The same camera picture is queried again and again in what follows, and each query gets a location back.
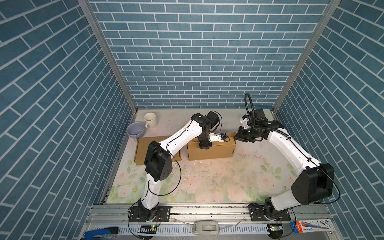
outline white mug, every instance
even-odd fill
[[[145,120],[145,127],[146,128],[154,128],[157,126],[157,118],[156,114],[154,113],[147,113],[144,115],[144,120]]]

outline wire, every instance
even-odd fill
[[[220,113],[218,113],[218,112],[216,112],[216,111],[214,111],[214,110],[212,110],[211,112],[217,113],[217,114],[220,116],[220,118],[221,118],[221,121],[220,121],[220,123],[221,123],[221,125],[220,125],[220,133],[221,133],[221,128],[222,128],[222,126],[223,126],[223,117],[221,116]]]
[[[230,138],[225,134],[225,133],[222,133],[221,132],[221,128],[222,128],[222,126],[223,126],[223,117],[221,116],[221,114],[220,113],[218,113],[218,112],[216,112],[215,110],[212,110],[211,112],[214,112],[214,113],[217,113],[219,116],[220,116],[220,118],[221,118],[221,125],[220,125],[220,136],[221,136],[221,139],[224,141],[224,142],[229,142],[229,140],[230,140]]]
[[[138,235],[135,235],[135,234],[132,232],[131,228],[129,227],[129,217],[131,216],[132,207],[133,207],[133,205],[135,205],[136,203],[138,203],[138,201],[139,201],[139,200],[137,200],[135,203],[133,203],[132,206],[128,209],[128,213],[129,213],[129,214],[128,214],[128,221],[127,221],[127,224],[128,224],[128,229],[129,229],[129,231],[131,232],[131,234],[134,235],[135,237],[137,237],[138,239],[141,239]]]
[[[330,177],[330,176],[328,176],[328,174],[326,173],[326,172],[324,172],[324,170],[322,170],[321,169],[321,167],[320,166],[318,166],[316,163],[314,163],[313,161],[312,161],[312,158],[310,158],[310,157],[307,157],[293,142],[292,142],[292,140],[291,140],[291,138],[289,137],[288,138],[288,140],[295,146],[295,148],[297,148],[297,150],[299,150],[299,152],[301,152],[301,154],[304,156],[304,157],[306,157],[307,158],[307,161],[309,161],[309,162],[311,162],[311,163],[313,163],[318,169],[320,169],[324,174],[325,174],[325,176],[327,176],[330,180],[331,180],[331,182],[332,182],[332,184],[336,187],[336,190],[337,190],[337,192],[338,192],[338,194],[339,194],[339,197],[337,197],[335,200],[333,200],[332,202],[326,202],[326,203],[323,203],[323,202],[314,202],[314,204],[319,204],[319,205],[328,205],[328,204],[332,204],[332,203],[334,203],[334,202],[337,202],[340,198],[341,198],[341,193],[340,193],[340,189],[339,189],[339,186],[337,186],[337,184],[333,181],[333,179]]]
[[[293,225],[293,228],[292,228],[292,226],[291,226],[292,231],[291,231],[289,234],[287,234],[287,235],[285,235],[285,236],[281,236],[280,238],[288,237],[288,236],[291,235],[291,234],[294,232],[294,230],[296,229],[296,221],[297,221],[297,219],[296,219],[296,214],[295,214],[295,212],[293,211],[293,208],[291,208],[291,210],[292,210],[292,212],[293,212],[293,215],[295,216],[295,224]]]
[[[182,222],[184,224],[188,224],[188,225],[191,225],[192,227],[194,226],[192,223],[187,223],[187,222],[183,222],[182,220],[179,220],[179,219],[175,219],[174,220],[178,221],[178,222]]]
[[[176,161],[176,163],[178,164],[178,166],[179,166],[179,169],[180,169],[180,179],[179,179],[179,182],[177,183],[177,185],[176,185],[176,187],[172,190],[172,191],[170,191],[169,193],[167,193],[167,194],[155,194],[155,193],[153,193],[150,189],[149,189],[149,182],[150,181],[148,181],[148,190],[153,194],[153,195],[156,195],[156,196],[166,196],[166,195],[169,195],[169,194],[171,194],[171,193],[173,193],[173,191],[174,190],[176,190],[176,188],[179,186],[179,184],[180,184],[180,181],[181,181],[181,167],[180,167],[180,164],[179,164],[179,162],[176,160],[176,158],[171,154],[171,156],[173,157],[173,159],[175,159],[175,161]]]
[[[222,230],[222,229],[225,229],[225,228],[230,228],[230,227],[235,227],[235,226],[239,225],[239,223],[242,220],[238,221],[236,224],[233,224],[233,225],[229,225],[229,226],[225,226],[225,227],[219,227],[219,230]]]
[[[188,128],[189,128],[189,126],[191,126],[191,124],[192,124],[192,121],[189,123],[189,125],[188,125],[188,127],[186,128],[186,129],[184,129],[184,131],[182,132],[182,133],[180,133],[180,135],[178,135],[177,137],[175,137],[174,139],[172,139],[169,143],[167,143],[167,145],[166,145],[166,150],[168,151],[168,145],[173,141],[173,140],[175,140],[175,139],[177,139],[177,138],[179,138]]]
[[[251,108],[252,108],[251,113],[252,113],[252,116],[249,114],[248,105],[247,105],[247,97],[248,97],[248,99],[249,99],[249,103],[251,104]],[[253,124],[254,108],[253,108],[252,98],[251,98],[251,95],[249,95],[249,93],[245,93],[245,95],[244,95],[244,103],[245,103],[245,110],[247,111],[248,117],[249,117],[250,120],[251,120],[252,128],[254,128],[254,124]]]
[[[160,215],[160,213],[159,212],[157,212],[158,214],[159,214],[159,225],[158,226],[156,226],[156,228],[158,228],[159,226],[160,226],[160,224],[161,224],[161,215]]]

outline table surface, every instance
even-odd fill
[[[156,114],[158,125],[146,129],[143,137],[169,136],[181,129],[197,112],[205,115],[211,109],[156,109],[139,110],[137,122],[144,122],[144,115]],[[237,131],[240,118],[246,114],[241,109],[215,109],[223,117],[222,132]],[[272,114],[265,110],[266,117],[272,120]],[[128,139],[118,172],[107,199],[108,204],[134,203],[143,196],[146,173],[145,166],[134,163],[136,142]],[[233,157],[189,161],[186,147],[181,150],[180,162],[182,177],[178,188],[164,197],[162,203],[184,202],[251,202],[264,201],[267,197],[289,189],[296,180],[293,167],[283,154],[270,142],[240,142]],[[164,180],[160,194],[171,191],[179,181],[180,170],[173,163],[173,170]]]

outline cardboard box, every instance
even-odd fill
[[[135,163],[136,165],[144,165],[145,156],[147,155],[148,146],[152,141],[160,142],[169,138],[170,136],[161,136],[161,137],[144,137],[137,140],[136,153],[135,153]],[[180,151],[174,156],[178,162],[181,161]]]
[[[212,142],[209,149],[199,147],[199,139],[196,137],[187,143],[188,160],[204,160],[212,158],[232,157],[236,148],[236,140],[233,137],[236,133],[227,134],[228,142]]]

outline black cable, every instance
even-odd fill
[[[291,231],[289,234],[287,234],[287,235],[285,235],[285,236],[281,236],[280,238],[288,237],[288,236],[291,235],[291,234],[295,231],[295,229],[296,229],[296,221],[297,221],[297,219],[296,219],[296,214],[295,214],[295,212],[293,211],[293,208],[291,208],[291,210],[292,210],[292,212],[293,212],[293,215],[295,216],[295,224],[293,225],[293,228],[292,228],[292,226],[291,226],[292,231]]]
[[[176,187],[172,190],[172,191],[170,191],[169,193],[167,193],[167,194],[155,194],[155,193],[153,193],[150,189],[149,189],[149,181],[148,181],[148,190],[153,194],[153,195],[156,195],[156,196],[166,196],[166,195],[169,195],[169,194],[171,194],[171,193],[173,193],[173,191],[174,190],[176,190],[176,188],[179,186],[179,184],[180,184],[180,181],[181,181],[181,167],[180,167],[180,164],[179,164],[179,162],[176,160],[176,158],[171,154],[171,156],[175,159],[175,161],[176,161],[176,163],[178,164],[178,166],[179,166],[179,168],[180,168],[180,179],[179,179],[179,182],[177,183],[177,185],[176,185]]]
[[[138,203],[139,200],[137,200],[135,203],[132,204],[132,206],[130,208],[128,208],[128,221],[127,221],[127,224],[128,224],[128,229],[129,231],[131,232],[132,235],[134,235],[135,237],[137,237],[138,239],[141,239],[138,235],[135,235],[132,231],[131,231],[131,228],[129,227],[129,217],[131,216],[131,210],[132,210],[132,207],[133,205],[135,205],[136,203]]]
[[[322,170],[321,168],[320,168],[320,166],[318,166],[316,163],[314,163],[313,161],[312,161],[312,158],[310,158],[310,157],[307,157],[293,142],[292,142],[292,140],[291,140],[291,138],[289,137],[288,138],[288,140],[295,146],[295,148],[297,148],[297,150],[299,150],[299,152],[304,156],[304,157],[306,157],[307,158],[307,161],[308,162],[311,162],[311,163],[313,163],[318,169],[320,169],[324,174],[325,174],[325,176],[327,176],[327,178],[329,178],[330,180],[331,180],[331,182],[332,182],[332,184],[336,187],[336,190],[337,190],[337,192],[338,192],[338,194],[339,194],[339,197],[337,197],[337,199],[335,199],[335,200],[333,200],[332,202],[327,202],[327,203],[322,203],[322,202],[314,202],[314,204],[319,204],[319,205],[327,205],[327,204],[332,204],[332,203],[334,203],[334,202],[337,202],[340,198],[341,198],[341,193],[340,193],[340,189],[339,189],[339,187],[337,186],[337,184],[333,181],[333,179],[330,177],[330,176],[328,176],[328,174],[326,173],[326,172],[324,172],[324,170]]]
[[[166,145],[166,150],[168,151],[168,145],[173,141],[173,140],[175,140],[175,139],[177,139],[177,138],[179,138],[188,128],[189,128],[189,126],[191,126],[191,124],[192,124],[192,121],[189,123],[189,125],[188,125],[188,127],[186,128],[186,129],[184,129],[184,131],[182,132],[182,133],[180,133],[180,135],[178,135],[177,137],[175,137],[174,139],[172,139],[169,143],[167,143],[167,145]]]
[[[216,127],[215,127],[215,129],[213,129],[213,130],[210,130],[209,132],[215,132],[216,130],[217,130],[217,127],[220,125],[220,120],[218,121],[218,123],[217,123],[217,125],[216,125]]]
[[[249,110],[248,110],[248,105],[247,105],[247,97],[249,99],[249,103],[251,104],[251,113],[252,113],[252,116],[249,114]],[[245,103],[245,110],[247,111],[247,114],[248,114],[248,117],[250,118],[251,120],[251,125],[252,125],[252,128],[254,128],[254,124],[253,124],[253,119],[254,119],[254,108],[253,108],[253,102],[252,102],[252,98],[251,98],[251,95],[249,95],[249,93],[246,93],[244,95],[244,103]]]
[[[222,139],[224,142],[229,142],[230,138],[229,138],[225,133],[222,133],[222,132],[221,132],[221,128],[222,128],[222,126],[223,126],[223,117],[221,116],[220,113],[216,112],[215,110],[212,110],[211,112],[217,113],[217,114],[220,116],[220,118],[221,118],[221,125],[220,125],[220,136],[221,136],[221,139]]]
[[[220,126],[220,134],[221,134],[221,128],[222,128],[222,126],[223,126],[223,117],[221,116],[220,113],[218,113],[218,112],[216,112],[216,111],[214,111],[214,110],[212,110],[211,112],[217,113],[217,114],[220,116],[220,118],[221,118],[221,126]]]
[[[149,188],[147,189],[147,192],[146,192],[146,194],[145,194],[145,197],[144,197],[144,199],[147,197],[147,194],[148,194],[148,190],[149,190]]]

